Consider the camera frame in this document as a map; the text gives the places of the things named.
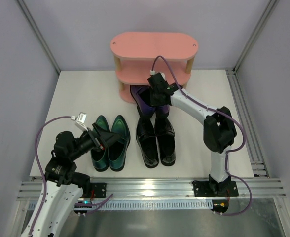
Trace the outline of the green metallic loafer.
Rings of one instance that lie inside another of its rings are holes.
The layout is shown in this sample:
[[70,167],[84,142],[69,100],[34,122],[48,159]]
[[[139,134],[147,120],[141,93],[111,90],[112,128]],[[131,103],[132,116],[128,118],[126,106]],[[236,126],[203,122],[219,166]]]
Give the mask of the green metallic loafer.
[[115,118],[110,131],[121,135],[120,139],[108,150],[109,166],[112,171],[119,172],[124,168],[127,149],[131,140],[128,124],[122,115]]
[[[100,115],[97,117],[96,124],[100,128],[102,128],[106,131],[109,131],[108,122],[103,115]],[[107,150],[103,150],[103,151],[91,150],[90,155],[91,155],[93,167],[95,168],[95,170],[97,172],[103,172],[103,171],[108,169],[109,159],[108,159],[108,151]]]

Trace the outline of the purple metallic loafer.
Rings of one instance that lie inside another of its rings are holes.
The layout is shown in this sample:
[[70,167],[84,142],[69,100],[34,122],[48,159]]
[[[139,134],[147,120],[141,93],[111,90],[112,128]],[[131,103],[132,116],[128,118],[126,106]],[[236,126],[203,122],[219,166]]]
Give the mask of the purple metallic loafer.
[[155,109],[156,113],[156,120],[165,120],[168,118],[170,112],[170,106],[164,105],[164,106],[157,106]]
[[131,85],[130,93],[137,104],[140,117],[150,119],[155,112],[155,107],[150,104],[149,86]]

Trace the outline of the black patent loafer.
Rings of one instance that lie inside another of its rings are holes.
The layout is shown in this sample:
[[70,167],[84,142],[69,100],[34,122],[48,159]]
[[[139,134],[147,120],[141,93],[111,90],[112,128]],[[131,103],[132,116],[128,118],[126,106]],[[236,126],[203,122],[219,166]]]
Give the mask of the black patent loafer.
[[176,161],[175,132],[167,118],[156,118],[154,131],[158,140],[160,160],[164,166],[172,166]]
[[139,118],[136,127],[136,140],[141,149],[142,158],[147,168],[159,164],[156,136],[150,119]]

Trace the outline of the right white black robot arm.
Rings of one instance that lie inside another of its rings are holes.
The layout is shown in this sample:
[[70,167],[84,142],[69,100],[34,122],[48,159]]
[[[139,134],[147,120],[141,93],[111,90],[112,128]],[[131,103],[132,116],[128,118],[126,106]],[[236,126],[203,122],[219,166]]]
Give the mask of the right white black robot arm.
[[203,125],[203,141],[211,151],[211,171],[208,181],[193,181],[196,197],[223,197],[229,193],[231,175],[228,171],[228,150],[237,135],[227,107],[215,109],[190,97],[176,83],[168,84],[162,73],[150,71],[150,102],[153,106],[174,106]]

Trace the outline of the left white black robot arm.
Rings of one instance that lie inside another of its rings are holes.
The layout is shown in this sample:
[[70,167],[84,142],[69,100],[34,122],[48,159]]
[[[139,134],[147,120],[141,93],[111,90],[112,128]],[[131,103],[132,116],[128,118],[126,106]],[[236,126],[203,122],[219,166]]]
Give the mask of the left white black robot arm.
[[118,133],[84,128],[75,138],[70,131],[56,136],[52,158],[42,171],[43,185],[23,237],[57,237],[78,200],[91,190],[90,177],[76,171],[75,160],[85,153],[103,151],[121,138]]

